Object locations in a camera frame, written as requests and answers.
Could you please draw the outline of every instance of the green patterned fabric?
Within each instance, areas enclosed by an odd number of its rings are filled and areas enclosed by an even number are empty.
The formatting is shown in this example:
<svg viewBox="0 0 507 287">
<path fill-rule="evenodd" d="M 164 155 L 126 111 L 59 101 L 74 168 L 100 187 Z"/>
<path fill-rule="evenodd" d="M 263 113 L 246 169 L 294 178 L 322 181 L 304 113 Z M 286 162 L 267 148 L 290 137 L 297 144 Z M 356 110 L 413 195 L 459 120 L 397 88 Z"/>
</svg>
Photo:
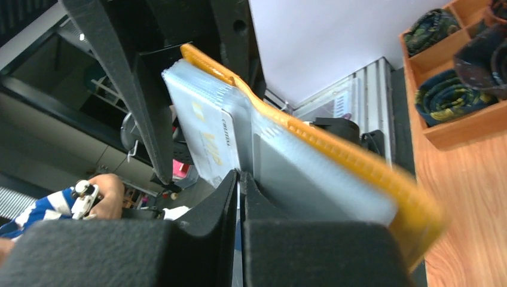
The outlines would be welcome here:
<svg viewBox="0 0 507 287">
<path fill-rule="evenodd" d="M 454 16 L 444 9 L 426 13 L 404 35 L 408 55 L 414 56 L 460 29 Z"/>
<path fill-rule="evenodd" d="M 496 97 L 463 85 L 453 69 L 430 78 L 416 92 L 416 110 L 430 127 L 497 102 Z"/>
</svg>

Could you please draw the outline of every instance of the wooden box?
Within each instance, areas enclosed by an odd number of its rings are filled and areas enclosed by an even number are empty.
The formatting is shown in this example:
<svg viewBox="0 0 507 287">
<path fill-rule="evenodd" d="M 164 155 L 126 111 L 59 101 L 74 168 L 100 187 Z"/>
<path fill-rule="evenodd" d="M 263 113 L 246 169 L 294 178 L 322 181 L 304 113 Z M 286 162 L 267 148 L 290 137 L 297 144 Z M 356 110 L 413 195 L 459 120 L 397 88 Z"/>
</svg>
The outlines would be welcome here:
<svg viewBox="0 0 507 287">
<path fill-rule="evenodd" d="M 409 93 L 409 105 L 414 105 L 416 90 L 430 77 L 454 66 L 453 57 L 478 30 L 485 9 L 490 0 L 455 0 L 444 7 L 454 14 L 461 30 L 448 36 L 427 50 L 408 57 L 407 47 L 400 35 L 404 53 L 405 82 Z M 489 106 L 453 121 L 428 127 L 424 119 L 419 116 L 419 123 L 423 127 L 423 134 L 438 149 L 449 149 L 469 141 L 491 136 L 507 129 L 507 100 Z"/>
</svg>

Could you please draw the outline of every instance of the screw hole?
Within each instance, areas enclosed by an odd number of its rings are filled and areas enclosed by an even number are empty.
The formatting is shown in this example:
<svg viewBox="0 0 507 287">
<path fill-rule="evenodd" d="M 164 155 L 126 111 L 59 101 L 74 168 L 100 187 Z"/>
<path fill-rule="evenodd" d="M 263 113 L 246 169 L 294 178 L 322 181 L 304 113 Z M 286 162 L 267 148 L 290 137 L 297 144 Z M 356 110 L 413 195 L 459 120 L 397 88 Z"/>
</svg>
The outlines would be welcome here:
<svg viewBox="0 0 507 287">
<path fill-rule="evenodd" d="M 245 36 L 246 34 L 246 23 L 243 20 L 236 20 L 233 24 L 234 32 L 238 36 Z"/>
</svg>

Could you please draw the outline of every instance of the orange edge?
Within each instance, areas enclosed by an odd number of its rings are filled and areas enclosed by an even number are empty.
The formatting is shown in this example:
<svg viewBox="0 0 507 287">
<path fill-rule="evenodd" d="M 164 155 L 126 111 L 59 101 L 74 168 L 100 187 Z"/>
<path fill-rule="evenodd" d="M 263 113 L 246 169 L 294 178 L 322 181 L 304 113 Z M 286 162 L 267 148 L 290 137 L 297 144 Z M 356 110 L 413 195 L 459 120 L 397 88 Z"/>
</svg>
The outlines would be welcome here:
<svg viewBox="0 0 507 287">
<path fill-rule="evenodd" d="M 406 171 L 395 166 L 390 169 L 379 156 L 363 151 L 359 147 L 330 135 L 323 130 L 308 126 L 297 118 L 282 113 L 264 103 L 255 96 L 250 87 L 240 77 L 202 53 L 193 45 L 182 45 L 181 53 L 187 62 L 243 91 L 254 108 L 263 116 L 285 126 L 293 135 L 327 155 L 336 163 L 351 170 L 363 180 L 380 187 L 386 194 L 394 197 L 398 204 L 401 204 L 398 206 L 399 212 L 396 217 L 401 216 L 405 221 L 408 221 L 409 223 L 406 226 L 415 225 L 422 227 L 421 225 L 426 226 L 427 222 L 431 221 L 431 229 L 432 231 L 436 231 L 436 233 L 427 232 L 427 237 L 422 239 L 422 242 L 434 242 L 445 230 L 447 216 L 444 211 L 428 196 L 428 193 L 417 186 L 415 180 Z M 417 205 L 420 206 L 419 208 L 422 207 L 426 212 L 425 218 L 417 218 L 417 214 L 413 210 L 410 210 L 414 206 L 408 203 L 409 197 L 411 197 L 410 201 L 413 201 L 415 199 L 414 196 L 416 197 Z M 417 262 L 407 263 L 413 266 Z"/>
</svg>

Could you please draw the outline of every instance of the rolled cloth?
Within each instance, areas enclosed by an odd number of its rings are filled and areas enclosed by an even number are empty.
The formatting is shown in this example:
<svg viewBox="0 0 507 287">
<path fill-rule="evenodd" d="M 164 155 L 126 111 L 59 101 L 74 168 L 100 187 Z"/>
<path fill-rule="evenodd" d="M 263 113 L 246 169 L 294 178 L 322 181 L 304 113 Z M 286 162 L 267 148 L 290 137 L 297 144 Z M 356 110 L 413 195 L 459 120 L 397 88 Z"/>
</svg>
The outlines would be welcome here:
<svg viewBox="0 0 507 287">
<path fill-rule="evenodd" d="M 408 55 L 421 53 L 460 29 L 454 16 L 444 9 L 434 9 L 423 15 L 403 36 Z"/>
<path fill-rule="evenodd" d="M 430 78 L 416 92 L 416 110 L 428 126 L 462 117 L 497 101 L 464 86 L 452 69 Z"/>
<path fill-rule="evenodd" d="M 507 25 L 496 24 L 456 55 L 454 69 L 464 85 L 507 99 Z"/>
</svg>

